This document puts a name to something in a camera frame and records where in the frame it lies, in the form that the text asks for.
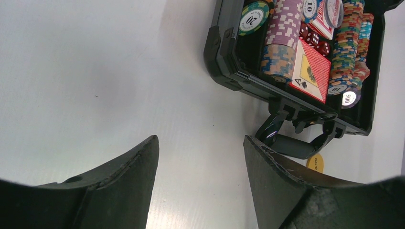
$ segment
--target red die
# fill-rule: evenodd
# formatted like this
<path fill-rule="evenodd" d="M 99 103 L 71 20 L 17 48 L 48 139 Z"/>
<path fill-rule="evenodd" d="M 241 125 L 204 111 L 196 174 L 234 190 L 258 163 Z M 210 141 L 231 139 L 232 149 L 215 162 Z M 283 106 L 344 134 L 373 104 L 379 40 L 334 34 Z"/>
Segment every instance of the red die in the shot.
<path fill-rule="evenodd" d="M 319 44 L 319 35 L 311 31 L 308 33 L 308 36 L 305 37 L 305 42 L 308 43 L 312 48 L 315 48 Z"/>
<path fill-rule="evenodd" d="M 308 35 L 308 26 L 304 22 L 301 22 L 301 28 L 299 29 L 299 37 L 301 39 L 305 39 L 307 35 Z"/>
<path fill-rule="evenodd" d="M 322 56 L 327 57 L 330 53 L 330 45 L 327 42 L 319 42 L 316 46 L 316 51 L 318 51 Z"/>

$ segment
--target black case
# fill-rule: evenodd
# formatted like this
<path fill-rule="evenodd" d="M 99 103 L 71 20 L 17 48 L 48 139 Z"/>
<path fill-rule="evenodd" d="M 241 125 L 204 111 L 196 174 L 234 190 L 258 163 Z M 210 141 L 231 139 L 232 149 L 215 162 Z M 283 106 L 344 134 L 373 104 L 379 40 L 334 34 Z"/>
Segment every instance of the black case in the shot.
<path fill-rule="evenodd" d="M 374 15 L 367 54 L 371 74 L 363 83 L 361 100 L 351 109 L 341 109 L 342 94 L 328 96 L 323 104 L 260 72 L 267 24 L 249 36 L 238 37 L 244 0 L 217 0 L 204 49 L 205 65 L 220 85 L 269 102 L 271 116 L 257 132 L 259 140 L 280 153 L 305 159 L 333 138 L 343 134 L 367 136 L 371 132 L 384 42 L 384 13 L 402 1 L 365 0 L 364 12 Z M 313 124 L 322 124 L 324 133 L 311 143 L 276 134 L 284 120 L 293 121 L 297 133 Z"/>

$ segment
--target green poker chip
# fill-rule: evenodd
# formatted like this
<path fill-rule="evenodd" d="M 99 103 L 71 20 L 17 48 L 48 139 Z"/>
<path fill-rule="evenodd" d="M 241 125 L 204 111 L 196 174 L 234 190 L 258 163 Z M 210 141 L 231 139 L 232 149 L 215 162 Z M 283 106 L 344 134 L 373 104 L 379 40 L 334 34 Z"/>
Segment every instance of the green poker chip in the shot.
<path fill-rule="evenodd" d="M 353 78 L 352 87 L 357 88 L 357 90 L 361 90 L 362 87 L 363 87 L 362 80 L 360 78 L 357 78 L 357 77 Z"/>
<path fill-rule="evenodd" d="M 268 4 L 263 1 L 255 1 L 245 6 L 239 24 L 239 36 L 249 35 L 260 29 L 268 15 Z"/>

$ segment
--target white table surface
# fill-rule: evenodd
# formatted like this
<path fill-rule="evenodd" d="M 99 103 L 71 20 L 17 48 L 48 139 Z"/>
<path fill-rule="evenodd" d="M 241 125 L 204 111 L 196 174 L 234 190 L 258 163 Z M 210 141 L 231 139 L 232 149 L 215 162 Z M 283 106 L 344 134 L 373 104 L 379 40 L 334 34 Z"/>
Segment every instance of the white table surface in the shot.
<path fill-rule="evenodd" d="M 0 177 L 63 182 L 158 135 L 147 228 L 256 228 L 242 142 L 267 105 L 209 77 L 202 52 L 214 5 L 0 2 Z M 322 151 L 329 175 L 373 182 L 400 174 L 404 9 L 386 14 L 373 131 L 333 140 Z M 292 135 L 291 125 L 283 129 Z"/>

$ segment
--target poker chip stack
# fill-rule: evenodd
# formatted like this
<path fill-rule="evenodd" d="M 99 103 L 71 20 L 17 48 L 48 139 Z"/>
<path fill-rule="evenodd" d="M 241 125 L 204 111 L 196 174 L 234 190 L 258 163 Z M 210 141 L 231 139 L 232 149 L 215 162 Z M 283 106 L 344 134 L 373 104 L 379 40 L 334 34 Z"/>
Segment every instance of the poker chip stack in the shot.
<path fill-rule="evenodd" d="M 373 26 L 374 16 L 370 13 L 364 13 L 362 18 L 362 27 L 360 28 L 359 45 L 357 47 L 356 65 L 354 67 L 354 79 L 359 79 L 362 83 L 370 75 L 370 69 L 366 65 L 366 57 L 370 42 L 371 28 Z"/>
<path fill-rule="evenodd" d="M 278 82 L 292 79 L 301 11 L 302 0 L 278 0 L 267 29 L 261 71 Z"/>
<path fill-rule="evenodd" d="M 277 82 L 288 83 L 294 71 L 295 51 L 282 44 L 267 45 L 263 51 L 261 71 Z"/>
<path fill-rule="evenodd" d="M 351 87 L 363 9 L 364 0 L 343 1 L 344 16 L 334 39 L 328 95 L 341 94 Z"/>
<path fill-rule="evenodd" d="M 302 0 L 278 0 L 267 28 L 265 45 L 282 44 L 295 50 L 301 27 L 301 11 Z"/>

